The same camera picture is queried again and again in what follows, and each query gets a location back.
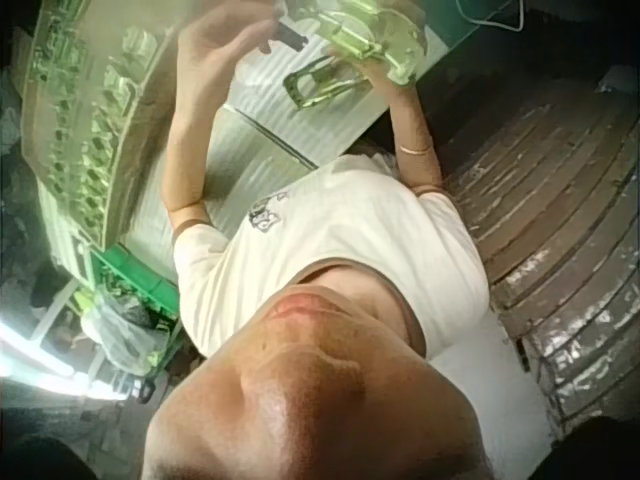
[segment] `plastic bag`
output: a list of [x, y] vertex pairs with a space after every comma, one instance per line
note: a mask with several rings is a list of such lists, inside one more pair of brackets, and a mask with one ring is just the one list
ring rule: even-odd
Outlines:
[[140, 300], [134, 296], [114, 298], [98, 291], [95, 306], [82, 319], [97, 335], [106, 357], [117, 368], [145, 376], [164, 354], [169, 333], [155, 330]]

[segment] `bracelet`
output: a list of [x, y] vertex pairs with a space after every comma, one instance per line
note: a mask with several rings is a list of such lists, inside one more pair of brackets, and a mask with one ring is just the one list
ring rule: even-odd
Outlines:
[[400, 150], [402, 150], [404, 153], [407, 153], [409, 155], [416, 155], [416, 156], [426, 155], [431, 150], [433, 150], [433, 145], [431, 145], [429, 148], [425, 150], [409, 150], [408, 148], [404, 148], [403, 146], [400, 146]]

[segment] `green crate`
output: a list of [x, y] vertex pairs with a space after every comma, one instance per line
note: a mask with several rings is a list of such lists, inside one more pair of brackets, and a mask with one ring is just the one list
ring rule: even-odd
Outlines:
[[121, 245], [106, 252], [92, 251], [96, 285], [104, 281], [104, 269], [112, 271], [135, 290], [140, 301], [148, 308], [172, 320], [180, 315], [178, 289], [153, 272]]

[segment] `mouth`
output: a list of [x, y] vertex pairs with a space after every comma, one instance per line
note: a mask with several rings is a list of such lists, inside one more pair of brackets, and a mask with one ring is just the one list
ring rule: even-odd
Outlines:
[[324, 297], [307, 292], [292, 293], [279, 299], [270, 309], [267, 319], [295, 313], [346, 313]]

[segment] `white t-shirt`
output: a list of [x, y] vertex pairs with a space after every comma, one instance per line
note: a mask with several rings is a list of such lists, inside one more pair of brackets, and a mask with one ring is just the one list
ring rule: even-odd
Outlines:
[[178, 237], [184, 327], [211, 356], [302, 270], [337, 259], [395, 286], [422, 327], [429, 358], [488, 309], [482, 262], [449, 198], [416, 197], [381, 155], [347, 155], [256, 203], [231, 241], [208, 225]]

